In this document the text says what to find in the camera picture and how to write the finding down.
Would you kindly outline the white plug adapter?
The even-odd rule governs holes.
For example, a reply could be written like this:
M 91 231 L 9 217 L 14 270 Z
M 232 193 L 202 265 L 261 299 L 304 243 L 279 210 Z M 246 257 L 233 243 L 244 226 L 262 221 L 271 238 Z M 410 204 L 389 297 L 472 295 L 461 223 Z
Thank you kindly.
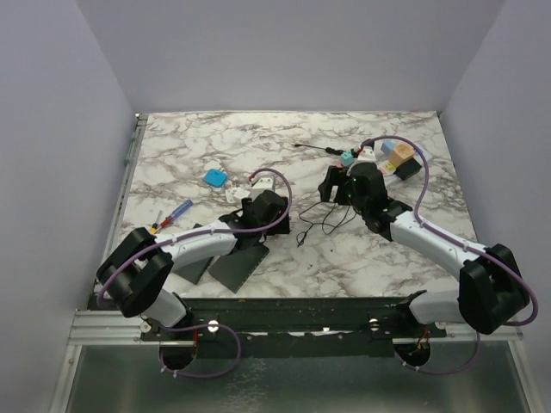
M 226 201 L 230 204 L 236 204 L 242 199 L 248 198 L 250 196 L 250 190 L 243 185 L 234 185 L 233 183 L 225 191 Z

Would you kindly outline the left black flat box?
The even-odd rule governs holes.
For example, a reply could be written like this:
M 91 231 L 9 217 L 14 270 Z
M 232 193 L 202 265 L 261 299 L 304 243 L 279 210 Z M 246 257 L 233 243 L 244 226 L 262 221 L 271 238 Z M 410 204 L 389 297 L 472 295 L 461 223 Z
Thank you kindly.
M 186 238 L 170 246 L 174 265 L 171 272 L 197 285 L 214 258 L 211 235 Z

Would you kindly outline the teal charger plug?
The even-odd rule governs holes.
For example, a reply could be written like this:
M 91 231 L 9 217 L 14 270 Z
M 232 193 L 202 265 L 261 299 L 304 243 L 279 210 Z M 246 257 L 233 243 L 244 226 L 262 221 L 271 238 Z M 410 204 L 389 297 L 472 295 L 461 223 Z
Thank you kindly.
M 345 151 L 340 155 L 340 164 L 343 168 L 349 168 L 355 161 L 356 158 L 351 151 Z

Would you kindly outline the large black adapter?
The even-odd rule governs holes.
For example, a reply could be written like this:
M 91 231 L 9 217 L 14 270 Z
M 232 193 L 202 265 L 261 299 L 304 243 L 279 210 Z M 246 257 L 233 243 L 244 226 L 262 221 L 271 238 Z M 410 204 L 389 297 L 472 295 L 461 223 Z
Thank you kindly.
M 401 181 L 406 181 L 412 176 L 415 176 L 421 169 L 422 165 L 415 158 L 411 158 L 398 166 L 394 174 Z

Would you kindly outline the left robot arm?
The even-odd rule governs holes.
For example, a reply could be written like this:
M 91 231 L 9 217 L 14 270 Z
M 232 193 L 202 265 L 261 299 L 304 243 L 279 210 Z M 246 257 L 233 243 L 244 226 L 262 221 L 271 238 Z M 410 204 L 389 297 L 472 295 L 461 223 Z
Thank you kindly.
M 164 284 L 172 271 L 182 273 L 214 259 L 236 290 L 262 261 L 268 249 L 261 239 L 288 224 L 290 199 L 265 190 L 241 210 L 209 225 L 172 237 L 156 237 L 145 228 L 131 231 L 96 272 L 102 288 L 96 302 L 109 296 L 124 317 L 144 316 L 160 324 L 171 339 L 185 337 L 192 316 Z

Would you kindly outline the yellow red screwdriver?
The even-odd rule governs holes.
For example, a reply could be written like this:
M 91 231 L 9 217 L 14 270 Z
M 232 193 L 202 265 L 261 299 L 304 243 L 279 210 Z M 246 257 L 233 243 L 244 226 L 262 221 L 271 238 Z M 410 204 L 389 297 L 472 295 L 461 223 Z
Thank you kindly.
M 154 233 L 156 232 L 156 230 L 158 229 L 158 227 L 159 227 L 159 225 L 160 225 L 160 223 L 161 223 L 161 218 L 162 218 L 162 217 L 163 217 L 163 212 L 162 212 L 162 211 L 159 211 L 159 212 L 158 212 L 158 215 L 157 215 L 157 217 L 156 217 L 156 219 L 155 219 L 155 221 L 153 222 L 153 224 L 152 224 L 151 227 L 150 227 L 149 232 L 150 232 L 151 234 L 154 234 Z

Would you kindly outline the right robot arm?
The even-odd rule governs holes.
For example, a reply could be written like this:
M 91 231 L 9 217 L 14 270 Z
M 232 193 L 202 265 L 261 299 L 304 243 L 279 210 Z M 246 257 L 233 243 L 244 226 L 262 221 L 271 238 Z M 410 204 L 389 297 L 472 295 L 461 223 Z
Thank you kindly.
M 402 335 L 415 336 L 436 322 L 468 324 L 490 335 L 529 305 L 529 292 L 507 247 L 469 243 L 417 217 L 412 207 L 388 196 L 374 163 L 331 166 L 318 191 L 321 201 L 352 207 L 373 233 L 417 251 L 457 279 L 455 290 L 421 291 L 406 299 L 395 316 Z

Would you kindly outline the black flat box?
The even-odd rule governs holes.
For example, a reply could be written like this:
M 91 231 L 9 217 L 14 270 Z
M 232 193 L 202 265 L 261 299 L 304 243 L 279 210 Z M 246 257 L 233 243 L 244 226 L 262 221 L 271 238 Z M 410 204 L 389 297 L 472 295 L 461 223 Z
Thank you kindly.
M 221 285 L 236 293 L 268 254 L 269 248 L 257 243 L 246 250 L 218 258 L 208 272 Z
M 211 235 L 186 238 L 170 246 L 174 265 L 171 272 L 197 285 L 214 258 Z

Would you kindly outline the light blue plug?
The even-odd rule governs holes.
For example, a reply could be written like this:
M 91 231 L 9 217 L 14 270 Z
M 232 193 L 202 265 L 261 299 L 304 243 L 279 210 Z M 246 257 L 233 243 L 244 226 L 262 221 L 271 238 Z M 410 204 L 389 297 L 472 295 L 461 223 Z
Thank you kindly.
M 384 139 L 381 143 L 381 151 L 382 151 L 383 154 L 385 154 L 387 157 L 389 157 L 395 146 L 396 146 L 396 144 L 393 140 Z

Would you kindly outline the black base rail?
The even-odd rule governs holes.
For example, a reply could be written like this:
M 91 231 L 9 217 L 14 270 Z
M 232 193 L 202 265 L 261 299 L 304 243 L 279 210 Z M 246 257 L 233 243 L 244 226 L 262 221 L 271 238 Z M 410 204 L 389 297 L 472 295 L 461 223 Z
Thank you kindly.
M 306 358 L 403 352 L 424 364 L 430 344 L 444 338 L 474 339 L 465 324 L 422 325 L 406 315 L 404 298 L 188 299 L 191 323 L 224 324 L 229 331 L 202 328 L 169 332 L 144 318 L 137 344 L 152 344 L 169 365 L 193 359 Z

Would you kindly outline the right black flat box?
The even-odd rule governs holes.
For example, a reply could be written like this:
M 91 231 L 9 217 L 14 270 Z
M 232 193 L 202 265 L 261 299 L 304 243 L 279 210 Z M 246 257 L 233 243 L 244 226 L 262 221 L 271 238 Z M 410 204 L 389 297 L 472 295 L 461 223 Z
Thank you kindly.
M 221 285 L 236 293 L 268 254 L 269 248 L 257 243 L 246 250 L 218 258 L 208 272 Z

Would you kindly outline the black screwdriver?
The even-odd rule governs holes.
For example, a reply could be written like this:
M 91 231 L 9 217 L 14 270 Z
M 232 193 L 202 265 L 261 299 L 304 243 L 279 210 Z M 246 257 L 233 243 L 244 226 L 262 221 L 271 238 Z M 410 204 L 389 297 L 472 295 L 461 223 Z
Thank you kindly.
M 335 149 L 335 148 L 331 148 L 331 147 L 320 147 L 320 146 L 315 146 L 315 145 L 294 144 L 294 147 L 295 148 L 303 147 L 303 148 L 321 150 L 321 151 L 324 151 L 325 153 L 333 155 L 333 156 L 341 156 L 344 153 L 344 151 L 340 150 L 340 149 Z

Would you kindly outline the white power strip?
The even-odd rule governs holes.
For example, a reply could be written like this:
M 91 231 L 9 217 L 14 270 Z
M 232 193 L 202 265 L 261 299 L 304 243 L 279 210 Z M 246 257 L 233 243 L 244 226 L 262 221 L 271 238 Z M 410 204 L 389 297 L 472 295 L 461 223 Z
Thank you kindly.
M 421 151 L 415 151 L 408 144 L 385 141 L 381 150 L 385 159 L 378 164 L 378 168 L 384 176 L 395 176 L 405 181 L 423 168 Z

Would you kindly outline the blue plug adapter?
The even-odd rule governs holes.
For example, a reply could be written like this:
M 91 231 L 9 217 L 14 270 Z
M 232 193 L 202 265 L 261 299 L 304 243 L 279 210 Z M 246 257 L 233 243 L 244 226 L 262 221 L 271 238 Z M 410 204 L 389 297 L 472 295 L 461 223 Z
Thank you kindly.
M 227 180 L 227 173 L 222 170 L 210 169 L 203 177 L 203 181 L 210 187 L 222 188 Z

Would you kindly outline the orange tan plug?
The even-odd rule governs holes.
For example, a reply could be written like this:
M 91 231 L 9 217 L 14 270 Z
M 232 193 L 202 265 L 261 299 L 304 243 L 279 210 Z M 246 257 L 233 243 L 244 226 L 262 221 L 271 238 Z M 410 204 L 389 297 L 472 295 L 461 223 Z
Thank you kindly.
M 395 168 L 400 166 L 402 163 L 406 162 L 407 160 L 413 158 L 416 154 L 416 151 L 414 148 L 406 143 L 400 143 L 397 144 L 393 151 L 391 152 L 390 156 L 388 157 L 388 161 L 390 164 L 392 164 Z

